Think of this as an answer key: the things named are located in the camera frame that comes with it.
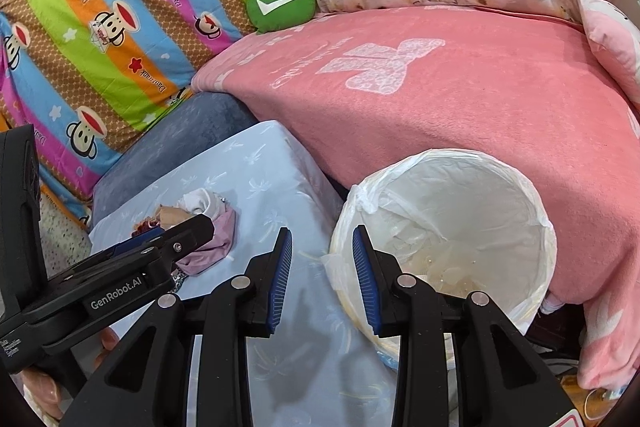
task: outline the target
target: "pink pillow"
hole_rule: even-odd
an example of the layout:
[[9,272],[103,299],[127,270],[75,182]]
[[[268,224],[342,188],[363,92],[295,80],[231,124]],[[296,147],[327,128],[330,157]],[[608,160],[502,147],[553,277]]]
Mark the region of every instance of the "pink pillow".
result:
[[640,109],[640,30],[610,2],[578,2],[591,51]]

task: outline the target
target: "purple cloth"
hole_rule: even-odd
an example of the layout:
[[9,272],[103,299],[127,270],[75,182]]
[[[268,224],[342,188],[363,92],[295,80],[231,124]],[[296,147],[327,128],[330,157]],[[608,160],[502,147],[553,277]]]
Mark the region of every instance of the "purple cloth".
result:
[[213,239],[176,263],[187,275],[197,275],[226,257],[234,241],[236,211],[228,206],[224,214],[213,220],[213,226]]

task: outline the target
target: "white bedsheet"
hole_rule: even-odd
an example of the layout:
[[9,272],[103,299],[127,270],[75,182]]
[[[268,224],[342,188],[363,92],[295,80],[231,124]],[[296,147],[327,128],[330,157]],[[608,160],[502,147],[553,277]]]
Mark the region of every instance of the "white bedsheet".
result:
[[[182,299],[210,293],[243,273],[252,256],[273,248],[281,226],[293,235],[280,326],[270,339],[248,340],[255,427],[388,427],[396,375],[344,314],[320,261],[342,201],[281,124],[255,125],[147,187],[98,223],[91,233],[94,251],[125,240],[133,224],[158,204],[174,204],[199,187],[224,196],[236,209],[236,238],[226,259],[184,282]],[[129,315],[114,329],[122,336],[141,314]],[[191,426],[196,385],[197,368],[190,382]]]

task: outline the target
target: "green pillow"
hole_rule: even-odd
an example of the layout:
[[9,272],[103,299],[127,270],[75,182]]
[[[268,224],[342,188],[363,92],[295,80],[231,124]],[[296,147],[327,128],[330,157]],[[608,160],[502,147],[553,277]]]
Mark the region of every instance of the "green pillow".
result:
[[247,0],[246,12],[258,33],[274,32],[311,20],[316,0]]

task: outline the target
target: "trash can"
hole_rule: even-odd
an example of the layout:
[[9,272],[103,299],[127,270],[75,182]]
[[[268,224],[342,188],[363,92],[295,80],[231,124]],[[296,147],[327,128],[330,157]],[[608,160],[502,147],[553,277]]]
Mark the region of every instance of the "trash can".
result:
[[[379,339],[367,324],[351,250],[367,227],[373,247],[438,292],[482,290],[520,332],[529,328],[556,265],[556,234],[540,195],[521,172],[481,152],[439,149],[410,156],[354,185],[323,257],[356,326],[391,367],[399,337]],[[446,334],[447,367],[455,366]]]

